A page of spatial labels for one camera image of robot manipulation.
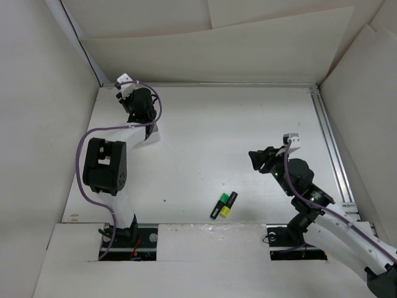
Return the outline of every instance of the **white table surface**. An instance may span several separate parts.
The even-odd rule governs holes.
[[[163,259],[147,262],[94,261],[101,241],[97,229],[102,226],[54,227],[33,298],[373,297],[358,276],[332,258],[271,261],[268,246],[261,242],[265,229],[258,224],[218,225],[214,227],[218,231],[160,226],[158,253]],[[174,239],[176,250],[164,245],[162,237]],[[204,238],[203,253],[199,244]],[[183,243],[188,243],[190,250],[181,255],[177,248]],[[195,255],[203,258],[197,260]]]
[[[139,223],[206,224],[223,192],[239,196],[227,219],[216,222],[286,223],[295,214],[290,197],[271,175],[252,169],[250,150],[282,145],[298,132],[314,183],[341,198],[308,88],[266,86],[155,86],[163,101],[161,141],[130,150],[123,191]],[[89,128],[124,124],[128,118],[115,88],[101,88]],[[93,137],[106,137],[98,132]],[[81,170],[86,147],[81,157]],[[85,187],[89,197],[99,196]],[[110,222],[107,210],[87,203],[76,178],[63,222]]]

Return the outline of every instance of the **screw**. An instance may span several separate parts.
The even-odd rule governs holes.
[[[271,242],[276,241],[276,240],[277,240],[276,236],[277,236],[276,233],[270,232],[270,233],[269,233],[269,236],[268,236],[269,241],[271,241]]]
[[[158,238],[157,234],[155,234],[155,233],[150,234],[149,241],[150,242],[157,242],[157,238]]]

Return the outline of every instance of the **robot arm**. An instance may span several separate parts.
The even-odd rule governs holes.
[[[154,108],[157,94],[130,82],[133,80],[127,74],[117,79],[116,97],[129,115],[125,127],[132,129],[118,130],[107,138],[90,139],[83,170],[84,184],[99,193],[118,218],[116,241],[120,236],[131,237],[136,229],[127,193],[120,192],[127,182],[127,151],[137,144],[146,145],[160,139]],[[110,226],[108,231],[100,232],[109,236],[112,229]]]
[[[299,213],[285,233],[294,242],[314,245],[346,264],[377,297],[397,297],[397,249],[358,228],[353,218],[312,183],[314,172],[305,161],[285,159],[289,148],[300,147],[296,133],[284,135],[283,143],[278,149],[250,151],[249,156],[254,170],[270,173],[285,193],[294,197],[292,205]]]

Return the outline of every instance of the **white panel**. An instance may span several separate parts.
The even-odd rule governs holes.
[[[232,223],[159,225],[157,261],[235,261],[269,259],[262,240],[266,225]]]
[[[397,146],[397,39],[366,26],[321,88],[335,125],[352,155],[373,204],[363,203],[366,220],[378,213],[392,245],[397,245],[393,148]]]
[[[0,297],[33,295],[98,83],[44,1],[1,1]]]
[[[115,293],[120,297],[130,297],[133,293],[134,297],[163,298],[373,297],[364,282],[331,258],[329,261],[270,261],[269,257],[263,257],[234,261],[87,262],[97,257],[98,227],[97,224],[55,227],[34,298],[108,298]],[[269,255],[266,247],[264,255]]]
[[[210,213],[223,192],[239,196],[216,222],[287,223],[297,213],[271,175],[252,169],[250,150],[281,146],[282,135],[298,132],[314,183],[337,202],[328,151],[306,88],[230,86],[155,87],[163,100],[161,141],[128,153],[124,191],[138,222],[213,223]],[[127,114],[115,88],[102,88],[89,127],[122,124]],[[111,132],[93,134],[106,137]],[[85,148],[81,158],[85,157]],[[85,187],[89,196],[100,196]],[[64,222],[109,222],[109,212],[87,203],[73,182]]]
[[[137,37],[211,29],[207,0],[63,2],[88,37]]]
[[[397,1],[386,0],[372,20],[371,27],[378,31],[384,26],[391,33],[397,35]]]
[[[163,37],[90,39],[110,79],[288,81],[325,78],[352,7]]]
[[[335,54],[331,69],[342,58],[365,24],[368,24],[384,0],[208,0],[213,28],[294,16],[334,7],[355,6],[355,11]]]

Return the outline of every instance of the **yellow highlighter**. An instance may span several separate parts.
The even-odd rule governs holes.
[[[237,193],[236,192],[232,192],[230,194],[229,199],[227,200],[226,204],[222,207],[222,210],[220,212],[220,216],[222,216],[224,219],[226,218],[226,216],[228,216],[229,211],[231,209],[231,206],[233,206],[234,201],[237,198]]]

